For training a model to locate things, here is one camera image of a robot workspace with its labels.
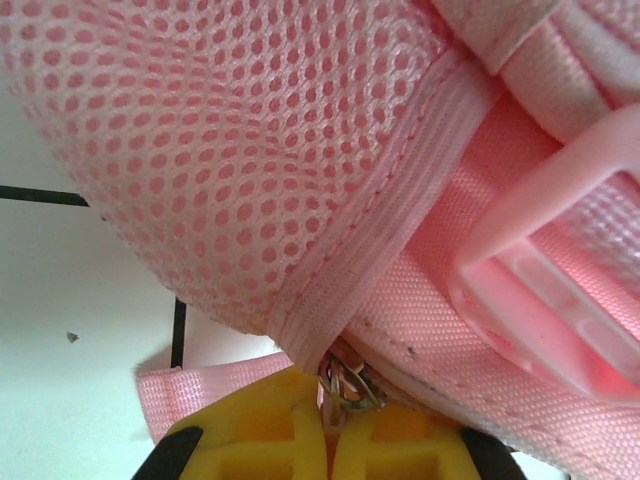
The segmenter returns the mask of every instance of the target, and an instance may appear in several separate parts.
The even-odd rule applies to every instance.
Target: pink plastic buckle
[[[608,115],[499,198],[464,241],[450,293],[480,337],[524,370],[640,405],[640,341],[528,239],[620,172],[640,183],[640,104]]]

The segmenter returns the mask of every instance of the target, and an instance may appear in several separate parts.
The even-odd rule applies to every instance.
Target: white background
[[[3,89],[0,184],[74,191]],[[0,478],[131,478],[152,449],[134,375],[168,367],[173,306],[90,209],[0,199]],[[185,367],[273,351],[188,310]]]

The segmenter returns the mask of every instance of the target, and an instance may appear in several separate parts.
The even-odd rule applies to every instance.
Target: pink nylon fabric
[[[140,374],[138,395],[151,438],[157,443],[178,420],[290,365],[285,354],[276,353],[226,365]]]
[[[0,68],[82,194],[190,305],[310,372],[348,325],[419,402],[572,474],[633,480],[638,410],[497,357],[445,279],[493,195],[559,147],[529,115],[564,141],[639,98],[636,4],[434,3],[517,102],[494,107],[502,84],[408,0],[1,1]],[[238,367],[142,377],[154,438],[243,383]]]
[[[434,0],[453,30],[562,142],[640,101],[636,0]]]
[[[438,203],[362,305],[348,338],[411,397],[492,432],[572,478],[634,480],[640,471],[640,409],[587,400],[526,374],[483,343],[447,299],[456,246],[474,219],[558,147],[505,96]],[[635,305],[632,332],[640,325]]]

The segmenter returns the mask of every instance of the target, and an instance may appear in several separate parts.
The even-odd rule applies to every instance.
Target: black line
[[[52,190],[37,190],[34,188],[10,187],[0,185],[0,198],[20,200],[23,202],[53,203],[56,205],[71,205],[88,207],[87,201],[77,193],[54,192]]]
[[[179,480],[203,434],[202,428],[193,426],[167,435],[131,480]]]
[[[460,436],[482,480],[527,480],[499,440],[471,428],[463,428]]]
[[[171,341],[171,368],[181,367],[184,358],[184,333],[187,324],[187,304],[176,298],[173,310],[173,340]]]

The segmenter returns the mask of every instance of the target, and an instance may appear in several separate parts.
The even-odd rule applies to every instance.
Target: zipper pull
[[[362,357],[338,338],[320,362],[318,378],[324,390],[322,417],[325,431],[338,433],[349,412],[381,409],[386,396],[378,389]]]

